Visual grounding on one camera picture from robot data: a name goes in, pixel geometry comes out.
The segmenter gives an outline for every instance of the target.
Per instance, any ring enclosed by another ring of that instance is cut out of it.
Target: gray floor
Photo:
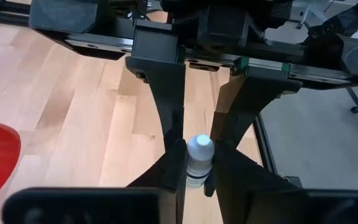
[[[348,7],[335,4],[328,17]],[[295,26],[287,23],[266,35],[302,42],[307,30]],[[298,176],[305,188],[358,189],[358,114],[349,112],[354,105],[346,90],[302,89],[271,102],[262,117],[279,173]]]

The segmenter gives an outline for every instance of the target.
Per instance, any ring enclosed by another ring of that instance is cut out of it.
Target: wooden floor
[[[27,187],[123,187],[163,154],[149,86],[123,62],[83,57],[30,29],[0,25],[0,123],[22,140],[0,208]],[[225,69],[188,68],[185,139],[209,134],[219,86],[227,81]],[[253,130],[239,149],[260,161]],[[215,195],[187,190],[184,223],[221,222]]]

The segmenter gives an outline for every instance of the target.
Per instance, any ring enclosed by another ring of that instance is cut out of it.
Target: white bottle
[[[188,144],[186,186],[192,189],[200,188],[212,169],[212,158],[215,153],[214,143],[205,134],[193,136]]]

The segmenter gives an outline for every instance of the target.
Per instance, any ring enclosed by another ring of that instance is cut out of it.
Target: plastic bottle
[[[187,151],[189,158],[186,169],[186,186],[197,189],[204,184],[212,169],[212,158],[215,153],[214,143],[205,134],[193,136],[187,144]]]

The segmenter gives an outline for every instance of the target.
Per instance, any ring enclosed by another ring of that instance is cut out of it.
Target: hardwood floor
[[[185,139],[209,134],[219,87],[228,81],[224,68],[187,71]],[[164,152],[149,86],[123,58],[83,57],[21,27],[0,25],[0,123],[22,141],[0,208],[27,187],[126,186]],[[239,150],[260,163],[252,129]],[[187,190],[184,223],[222,223],[216,195]]]

